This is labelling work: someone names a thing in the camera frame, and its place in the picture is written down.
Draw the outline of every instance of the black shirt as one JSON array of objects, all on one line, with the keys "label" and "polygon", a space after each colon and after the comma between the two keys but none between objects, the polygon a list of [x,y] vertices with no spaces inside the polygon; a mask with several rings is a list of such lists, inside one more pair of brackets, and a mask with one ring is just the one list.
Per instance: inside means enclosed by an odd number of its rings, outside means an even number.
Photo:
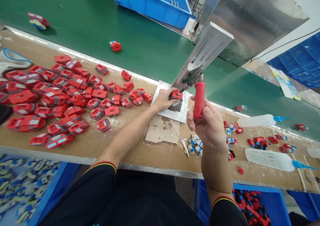
[{"label": "black shirt", "polygon": [[[175,191],[174,177],[93,165],[39,226],[204,225]],[[248,225],[228,199],[217,200],[210,225]]]}]

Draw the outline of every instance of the hand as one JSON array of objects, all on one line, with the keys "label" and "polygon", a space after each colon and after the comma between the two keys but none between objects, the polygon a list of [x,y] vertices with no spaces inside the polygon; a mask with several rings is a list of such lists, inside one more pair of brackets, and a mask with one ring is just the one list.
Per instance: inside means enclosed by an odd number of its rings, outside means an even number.
[{"label": "hand", "polygon": [[158,113],[165,109],[168,109],[168,107],[170,107],[173,103],[179,102],[179,99],[169,100],[169,95],[175,90],[177,90],[177,88],[174,87],[168,90],[160,89],[159,95],[151,107],[153,107],[155,111]]},{"label": "hand", "polygon": [[223,126],[223,119],[218,109],[205,99],[202,119],[193,119],[192,107],[188,111],[187,122],[191,131],[195,131],[201,139],[203,146],[210,146],[215,150],[225,151],[229,147],[226,143],[226,133]]}]

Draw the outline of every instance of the blue plastic bin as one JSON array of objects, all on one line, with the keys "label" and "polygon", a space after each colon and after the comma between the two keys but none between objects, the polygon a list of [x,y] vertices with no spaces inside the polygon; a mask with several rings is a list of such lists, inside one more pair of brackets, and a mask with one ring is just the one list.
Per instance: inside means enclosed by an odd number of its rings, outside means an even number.
[{"label": "blue plastic bin", "polygon": [[155,20],[184,29],[192,15],[187,0],[115,0],[121,6],[132,9]]},{"label": "blue plastic bin", "polygon": [[[271,219],[271,224],[273,226],[291,226],[284,198],[279,189],[242,184],[233,184],[233,188],[249,191],[260,191],[260,202],[262,205],[265,205],[267,214]],[[205,225],[209,225],[211,208],[204,180],[199,180],[198,197],[198,216]]]}]

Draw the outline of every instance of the glue bottle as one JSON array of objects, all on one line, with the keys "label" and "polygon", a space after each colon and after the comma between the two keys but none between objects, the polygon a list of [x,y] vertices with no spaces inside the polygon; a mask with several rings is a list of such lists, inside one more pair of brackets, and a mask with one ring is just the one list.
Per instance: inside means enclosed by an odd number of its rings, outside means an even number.
[{"label": "glue bottle", "polygon": [[250,117],[250,118],[239,118],[237,120],[237,123],[239,127],[258,127],[258,126],[273,126],[277,122],[282,122],[284,119],[289,118],[283,118],[283,117],[274,117],[271,114],[256,116],[256,117]]},{"label": "glue bottle", "polygon": [[262,164],[275,169],[280,169],[287,172],[292,172],[294,168],[310,168],[301,162],[292,160],[288,154],[278,153],[273,151],[264,151],[259,149],[246,148],[244,150],[248,161]]}]

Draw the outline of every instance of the red handle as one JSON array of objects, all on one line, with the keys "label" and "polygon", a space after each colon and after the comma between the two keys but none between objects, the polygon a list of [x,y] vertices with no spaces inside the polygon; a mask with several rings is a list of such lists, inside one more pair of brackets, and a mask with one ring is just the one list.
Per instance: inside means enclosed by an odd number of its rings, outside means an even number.
[{"label": "red handle", "polygon": [[194,87],[196,88],[196,96],[194,101],[193,119],[201,119],[203,118],[202,111],[204,109],[206,84],[204,82],[197,82]]}]

